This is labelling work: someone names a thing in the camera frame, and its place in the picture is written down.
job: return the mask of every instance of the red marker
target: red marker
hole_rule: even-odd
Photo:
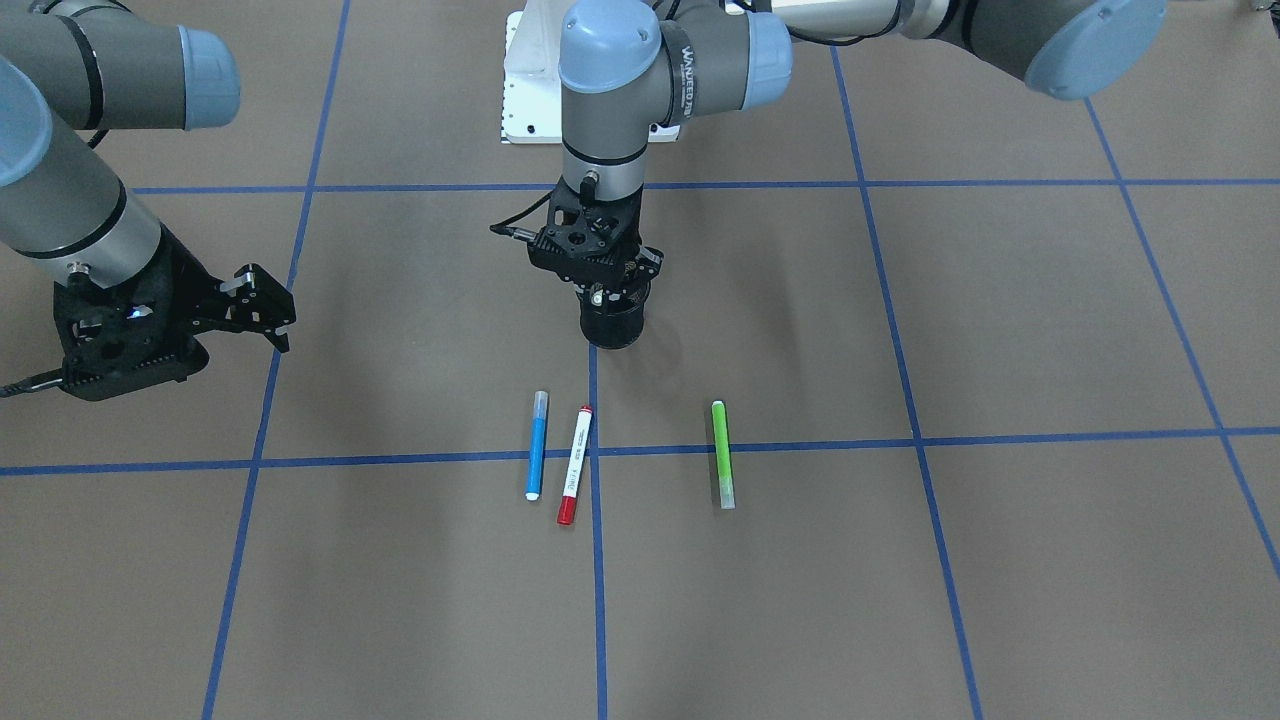
[[[564,495],[561,497],[561,511],[556,521],[561,525],[573,524],[573,511],[577,510],[577,482],[582,478],[582,457],[586,456],[586,437],[591,430],[591,406],[584,405],[577,411],[577,427],[573,428],[573,450],[568,455],[568,473],[564,474]]]

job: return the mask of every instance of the green marker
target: green marker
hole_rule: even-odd
[[[724,404],[712,402],[712,432],[716,433],[716,473],[721,480],[721,510],[733,506],[733,468],[728,461],[728,421],[724,418]]]

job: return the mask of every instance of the blue cap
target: blue cap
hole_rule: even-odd
[[[31,174],[54,140],[54,114],[31,78],[0,58],[0,187]]]
[[[746,67],[742,109],[773,102],[791,82],[791,33],[773,13],[748,13],[751,51]]]
[[[1088,97],[1120,78],[1156,41],[1165,0],[1102,0],[1062,26],[1027,68],[1027,87]]]
[[[608,92],[643,76],[662,49],[658,15],[641,0],[579,0],[564,13],[561,82]]]
[[[186,129],[216,128],[239,111],[239,69],[227,44],[216,35],[178,26],[187,78]]]

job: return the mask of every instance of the white mounting plate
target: white mounting plate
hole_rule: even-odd
[[[559,22],[564,9],[564,0],[529,0],[525,10],[507,17],[506,77],[502,86],[502,141],[506,143],[561,142],[558,59]],[[530,18],[527,26],[522,26],[525,15]],[[520,45],[513,53],[517,31]],[[680,127],[659,127],[649,133],[649,142],[676,140],[680,140]]]

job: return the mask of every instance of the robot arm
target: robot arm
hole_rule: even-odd
[[[239,104],[227,47],[114,1],[0,3],[0,241],[54,281],[59,370],[0,387],[102,400],[209,363],[195,336],[257,332],[283,351],[288,291],[257,265],[230,282],[200,261],[73,128],[225,124]]]
[[[901,33],[960,46],[1034,91],[1078,100],[1151,46],[1165,0],[579,0],[561,24],[563,176],[538,232],[494,225],[575,286],[599,347],[644,327],[662,252],[640,241],[650,126],[777,100],[794,40]]]

